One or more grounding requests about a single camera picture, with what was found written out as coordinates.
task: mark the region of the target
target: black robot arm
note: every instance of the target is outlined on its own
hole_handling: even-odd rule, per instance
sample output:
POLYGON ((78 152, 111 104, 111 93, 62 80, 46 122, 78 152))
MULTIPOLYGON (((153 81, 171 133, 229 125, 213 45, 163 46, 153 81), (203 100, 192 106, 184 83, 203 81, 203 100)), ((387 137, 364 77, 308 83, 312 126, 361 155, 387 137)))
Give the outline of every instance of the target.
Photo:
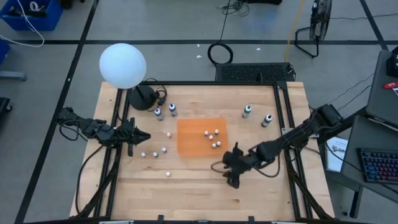
POLYGON ((135 127, 135 120, 125 120, 118 128, 112 128, 106 121, 91 118, 82 118, 73 112, 72 108, 61 110, 57 123, 62 126, 76 126, 89 139, 96 139, 105 147, 118 147, 122 143, 129 144, 128 155, 132 156, 132 147, 150 139, 150 134, 135 127))
POLYGON ((250 148, 249 154, 245 156, 236 143, 232 152, 226 152, 223 156, 223 163, 229 169, 224 173, 227 183, 234 188, 239 188, 239 176, 244 172, 252 168, 262 169, 268 166, 275 161, 284 148, 306 146, 311 135, 332 131, 341 124, 342 120, 343 118, 332 105, 324 105, 315 109, 300 126, 273 141, 259 143, 250 148))

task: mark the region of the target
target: black fan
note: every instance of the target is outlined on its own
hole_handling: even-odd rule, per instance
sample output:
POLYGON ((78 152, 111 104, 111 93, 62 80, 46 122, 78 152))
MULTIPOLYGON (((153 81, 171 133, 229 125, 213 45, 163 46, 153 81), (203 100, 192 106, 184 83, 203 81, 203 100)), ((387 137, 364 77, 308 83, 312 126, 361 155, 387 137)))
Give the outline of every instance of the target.
POLYGON ((296 31, 296 38, 294 45, 302 50, 304 53, 308 54, 312 58, 319 55, 319 41, 323 40, 328 31, 329 20, 331 13, 331 0, 314 0, 312 4, 312 14, 311 14, 311 25, 303 29, 296 31), (299 32, 303 30, 310 30, 310 40, 313 40, 317 46, 317 54, 313 55, 310 52, 304 50, 297 44, 297 36, 299 32))

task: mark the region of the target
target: concrete floor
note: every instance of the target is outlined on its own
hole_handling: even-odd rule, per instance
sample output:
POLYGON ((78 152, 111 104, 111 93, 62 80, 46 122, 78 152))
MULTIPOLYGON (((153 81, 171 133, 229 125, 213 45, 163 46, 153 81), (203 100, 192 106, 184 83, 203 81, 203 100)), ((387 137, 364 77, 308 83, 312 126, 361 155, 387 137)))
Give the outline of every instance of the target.
MULTIPOLYGON (((0 0, 0 6, 6 0, 0 0)), ((87 40, 211 40, 218 39, 223 16, 216 7, 226 0, 101 0, 96 9, 87 40)), ((297 28, 309 25, 311 0, 305 7, 297 28)), ((367 0, 372 14, 398 11, 396 0, 367 0)), ((64 44, 46 44, 34 49, 11 45, 11 51, 0 70, 26 72, 26 82, 1 80, 0 96, 11 98, 14 110, 9 113, 0 134, 0 223, 12 223, 24 196, 65 77, 70 69, 78 41, 83 32, 93 0, 75 1, 72 10, 64 11, 53 32, 43 32, 46 40, 72 40, 64 44)), ((228 16, 224 39, 287 40, 300 1, 284 0, 280 6, 252 4, 246 17, 228 16)), ((332 17, 366 16, 358 0, 334 0, 332 17)), ((398 16, 375 18, 385 40, 398 40, 398 16)), ((16 32, 0 21, 0 34, 16 40, 37 40, 30 32, 16 32)), ((308 39, 307 33, 300 38, 308 39)), ((326 40, 377 40, 367 19, 333 20, 326 40)), ((102 78, 98 69, 104 44, 86 44, 80 55, 65 106, 72 106, 81 116, 94 114, 102 78)), ((208 44, 139 44, 144 54, 147 77, 159 80, 214 80, 215 68, 206 57, 208 44)), ((285 45, 231 44, 234 63, 281 62, 285 45)), ((305 48, 315 50, 312 45, 305 48)), ((320 56, 311 59, 290 46, 289 62, 304 82, 312 107, 329 102, 360 80, 372 74, 380 45, 321 45, 320 56)), ((227 53, 215 49, 215 58, 227 53)), ((369 79, 338 101, 339 107, 371 83, 369 79)), ((349 116, 366 104, 368 93, 345 109, 349 116)), ((85 142, 70 142, 59 135, 52 139, 39 183, 25 222, 67 218, 75 192, 85 142)), ((353 222, 393 223, 398 205, 368 190, 356 220, 343 216, 351 206, 352 191, 329 182, 337 218, 353 222)))

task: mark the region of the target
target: white sphere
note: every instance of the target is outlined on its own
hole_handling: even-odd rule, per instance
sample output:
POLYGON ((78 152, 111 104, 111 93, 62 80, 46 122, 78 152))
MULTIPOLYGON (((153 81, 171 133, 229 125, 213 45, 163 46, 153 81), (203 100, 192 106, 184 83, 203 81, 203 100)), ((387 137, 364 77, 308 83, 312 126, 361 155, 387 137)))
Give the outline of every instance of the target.
POLYGON ((135 47, 129 44, 114 44, 101 54, 99 70, 112 86, 129 89, 144 79, 147 62, 135 47))

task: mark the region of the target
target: small bottle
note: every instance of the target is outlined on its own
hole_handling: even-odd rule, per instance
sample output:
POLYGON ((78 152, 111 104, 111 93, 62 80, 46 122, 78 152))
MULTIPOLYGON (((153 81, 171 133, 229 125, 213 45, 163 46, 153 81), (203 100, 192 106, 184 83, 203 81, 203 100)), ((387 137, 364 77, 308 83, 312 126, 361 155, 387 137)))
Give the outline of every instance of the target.
POLYGON ((247 105, 247 106, 244 108, 244 110, 243 110, 242 117, 243 117, 243 118, 248 118, 250 112, 251 112, 251 106, 250 106, 250 105, 247 105))
POLYGON ((176 107, 175 107, 175 105, 174 105, 173 103, 171 103, 171 104, 169 105, 169 109, 170 109, 170 112, 171 112, 172 116, 178 115, 177 109, 176 109, 176 107))
POLYGON ((162 111, 159 108, 156 108, 154 110, 154 112, 155 112, 157 120, 158 121, 163 121, 164 117, 163 117, 162 111))
POLYGON ((264 118, 264 120, 262 120, 261 126, 263 126, 263 127, 265 128, 266 126, 268 126, 269 123, 271 123, 271 121, 272 121, 272 115, 269 114, 269 115, 267 115, 267 116, 264 118))

